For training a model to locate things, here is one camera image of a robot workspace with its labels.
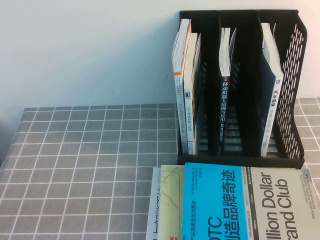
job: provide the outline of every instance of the blue book cover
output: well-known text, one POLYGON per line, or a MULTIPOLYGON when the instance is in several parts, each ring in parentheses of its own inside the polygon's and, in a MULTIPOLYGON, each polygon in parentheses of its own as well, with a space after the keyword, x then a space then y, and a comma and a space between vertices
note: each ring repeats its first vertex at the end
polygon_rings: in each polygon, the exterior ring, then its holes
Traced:
POLYGON ((186 163, 182 240, 318 239, 308 169, 186 163))

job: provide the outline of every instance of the white book cover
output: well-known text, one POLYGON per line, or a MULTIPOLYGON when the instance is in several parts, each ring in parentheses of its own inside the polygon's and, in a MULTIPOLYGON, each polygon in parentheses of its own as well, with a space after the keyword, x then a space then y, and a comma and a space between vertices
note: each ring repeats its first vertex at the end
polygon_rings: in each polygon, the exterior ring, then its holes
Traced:
POLYGON ((154 167, 152 173, 151 194, 145 240, 158 239, 159 197, 161 168, 154 167))
POLYGON ((200 42, 198 34, 191 33, 188 47, 186 50, 183 83, 184 83, 184 105, 186 114, 186 135, 188 140, 188 153, 195 154, 194 146, 194 81, 195 69, 198 66, 200 54, 200 42))
POLYGON ((262 23, 263 43, 261 54, 261 156, 266 157, 275 120, 284 74, 270 24, 262 23))
POLYGON ((183 154, 188 154, 183 73, 184 73, 184 67, 185 67, 186 51, 187 51, 190 35, 191 35, 191 20, 182 19, 180 23, 179 31, 175 37, 171 57, 172 57, 172 67, 173 67, 173 73, 174 73, 175 94, 176 94, 180 138, 181 138, 183 154))

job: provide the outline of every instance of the book spine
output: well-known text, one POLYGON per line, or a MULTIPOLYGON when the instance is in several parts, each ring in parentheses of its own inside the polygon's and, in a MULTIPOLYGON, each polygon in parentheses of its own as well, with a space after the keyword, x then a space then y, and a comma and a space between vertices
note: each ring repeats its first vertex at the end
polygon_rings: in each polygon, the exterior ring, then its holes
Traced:
POLYGON ((151 182, 148 222, 146 226, 146 240, 158 239, 160 177, 161 168, 154 167, 151 182))
POLYGON ((188 153, 190 155, 195 155, 192 89, 186 89, 186 88, 184 89, 184 105, 185 105, 185 115, 186 115, 186 136, 188 140, 188 153))
POLYGON ((226 136, 227 107, 229 98, 229 76, 223 76, 221 82, 219 141, 223 147, 226 136))
POLYGON ((186 127, 186 111, 184 103, 184 88, 183 88, 183 76, 174 75, 176 104, 178 110, 180 139, 182 146, 182 153, 188 154, 188 139, 187 139, 187 127, 186 127))
POLYGON ((262 138, 262 146, 261 146, 262 157, 267 156, 272 127, 273 127, 275 115, 277 112, 277 105, 278 105, 279 95, 281 91, 282 81, 283 81, 283 76, 280 78, 276 78, 274 82, 268 116, 265 122, 264 134, 262 138))

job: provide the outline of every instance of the book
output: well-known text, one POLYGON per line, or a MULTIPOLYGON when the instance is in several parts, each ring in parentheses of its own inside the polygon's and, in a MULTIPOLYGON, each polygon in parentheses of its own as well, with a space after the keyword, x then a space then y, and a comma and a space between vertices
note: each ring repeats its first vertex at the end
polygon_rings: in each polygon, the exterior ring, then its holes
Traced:
POLYGON ((277 45, 269 23, 262 23, 263 43, 261 54, 260 135, 261 156, 266 157, 275 120, 284 74, 281 69, 277 45))
POLYGON ((176 104, 179 119, 179 131, 182 153, 188 154, 188 139, 186 127, 186 111, 184 101, 183 73, 185 68, 186 51, 191 34, 191 20, 181 19, 180 28, 176 34, 171 54, 175 84, 176 104))
POLYGON ((227 110, 230 89, 230 75, 232 56, 235 45, 236 30, 234 30, 230 39, 231 29, 229 27, 221 28, 220 47, 219 47, 219 69, 221 81, 220 97, 220 119, 219 119, 219 142, 224 146, 227 125, 227 110))
POLYGON ((161 176, 161 168, 154 167, 153 173, 152 173, 150 204, 149 204, 148 222, 146 225, 145 240, 158 239, 160 176, 161 176))
POLYGON ((158 240, 180 240, 185 166, 162 165, 158 240))
POLYGON ((318 239, 308 169, 185 164, 183 240, 318 239))
POLYGON ((184 105, 186 114, 186 133, 188 140, 188 153, 198 153, 198 134, 204 125, 204 99, 203 78, 201 76, 201 35, 191 33, 186 50, 183 73, 184 105))

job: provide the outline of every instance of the grid pattern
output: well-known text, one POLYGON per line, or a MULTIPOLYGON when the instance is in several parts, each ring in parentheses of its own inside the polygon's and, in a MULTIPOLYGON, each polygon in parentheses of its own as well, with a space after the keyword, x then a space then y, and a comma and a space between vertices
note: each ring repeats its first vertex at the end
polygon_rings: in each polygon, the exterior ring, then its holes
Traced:
POLYGON ((0 169, 0 240, 145 239, 175 104, 26 108, 0 169))
POLYGON ((304 166, 311 172, 320 206, 320 98, 300 98, 294 104, 294 121, 304 148, 304 166))

